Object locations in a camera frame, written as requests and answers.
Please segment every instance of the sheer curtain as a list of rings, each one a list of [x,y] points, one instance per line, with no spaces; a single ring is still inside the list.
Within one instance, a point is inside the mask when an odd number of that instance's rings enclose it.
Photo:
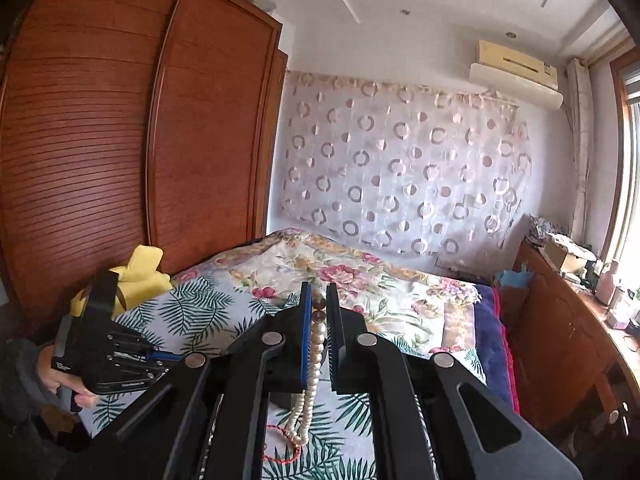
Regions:
[[[581,244],[584,242],[587,180],[593,151],[593,95],[589,69],[579,59],[572,59],[566,70],[569,79],[567,115],[574,133],[574,166],[578,185],[569,237],[577,244]]]
[[[531,168],[516,106],[297,72],[282,99],[274,203],[288,225],[431,272],[502,265]]]

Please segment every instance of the wardrobe door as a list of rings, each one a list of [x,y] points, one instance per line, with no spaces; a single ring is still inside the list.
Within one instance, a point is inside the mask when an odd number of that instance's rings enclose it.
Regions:
[[[241,0],[180,0],[159,65],[148,213],[174,273],[252,238],[263,110],[280,24]]]
[[[258,171],[255,179],[255,222],[253,238],[262,238],[267,233],[267,214],[271,187],[271,169],[275,149],[278,114],[282,100],[282,86],[287,69],[287,54],[276,50],[269,74],[267,100],[264,108],[264,129],[260,136]]]
[[[176,0],[35,0],[0,109],[2,248],[31,325],[146,242],[143,162]]]

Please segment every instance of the green leaf pattern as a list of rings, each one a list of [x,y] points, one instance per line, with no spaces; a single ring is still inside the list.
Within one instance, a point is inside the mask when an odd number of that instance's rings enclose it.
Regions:
[[[379,286],[392,286],[383,280]],[[228,271],[210,270],[178,285],[174,290],[125,312],[116,321],[143,333],[162,350],[176,353],[220,354],[242,332],[265,314],[298,304],[299,295],[290,293],[280,304],[254,298],[246,286],[237,287]],[[386,303],[380,305],[386,310]],[[403,339],[393,340],[404,352],[420,355]],[[458,352],[456,357],[482,376],[475,350]],[[107,396],[93,411],[80,416],[92,436],[105,428],[141,392]],[[282,426],[287,410],[270,407],[268,422]],[[266,480],[374,480],[369,397],[366,394],[338,396],[331,391],[328,362],[321,369],[316,408],[310,428],[310,443],[299,460],[277,464],[265,460],[262,478]],[[271,456],[290,456],[279,432],[269,430],[266,450]]]

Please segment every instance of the floral bedspread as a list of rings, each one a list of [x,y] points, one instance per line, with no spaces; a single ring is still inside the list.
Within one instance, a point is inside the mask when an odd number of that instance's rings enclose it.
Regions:
[[[361,312],[370,330],[391,338],[404,352],[452,351],[484,381],[474,348],[473,303],[468,283],[401,269],[375,256],[326,238],[286,230],[263,241],[219,254],[175,276],[174,290],[116,318],[161,349],[216,356],[264,314],[299,303],[300,283],[324,293],[334,281],[341,305]],[[92,436],[105,428],[141,392],[106,396],[80,417]],[[268,423],[282,425],[289,412],[270,404]],[[283,465],[265,460],[265,480],[374,480],[376,469],[369,397],[331,391],[324,363],[316,396],[310,442],[299,460]],[[269,430],[266,454],[288,453],[278,432]]]
[[[296,229],[276,232],[257,244],[220,253],[174,277],[181,283],[226,269],[254,298],[282,303],[307,281],[316,295],[335,283],[340,306],[361,313],[370,332],[429,354],[475,347],[474,308],[480,300],[470,283],[405,269],[321,235]]]

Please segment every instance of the human hand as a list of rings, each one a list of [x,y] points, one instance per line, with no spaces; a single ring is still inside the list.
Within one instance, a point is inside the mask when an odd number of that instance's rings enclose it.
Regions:
[[[81,408],[92,408],[98,402],[98,396],[92,394],[82,384],[82,379],[75,375],[65,374],[58,370],[51,368],[51,358],[53,356],[53,345],[46,346],[40,351],[38,356],[38,363],[36,364],[36,370],[47,390],[56,394],[58,388],[62,386],[68,386],[75,393],[74,400],[76,404]]]

